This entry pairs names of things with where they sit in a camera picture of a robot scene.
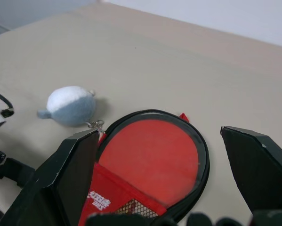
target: white and blue plush ball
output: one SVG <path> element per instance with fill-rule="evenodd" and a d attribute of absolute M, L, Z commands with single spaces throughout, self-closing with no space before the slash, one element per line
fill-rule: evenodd
<path fill-rule="evenodd" d="M 56 89 L 48 98 L 47 109 L 37 115 L 41 119 L 54 119 L 65 126 L 78 126 L 93 116 L 96 108 L 94 92 L 79 86 Z"/>

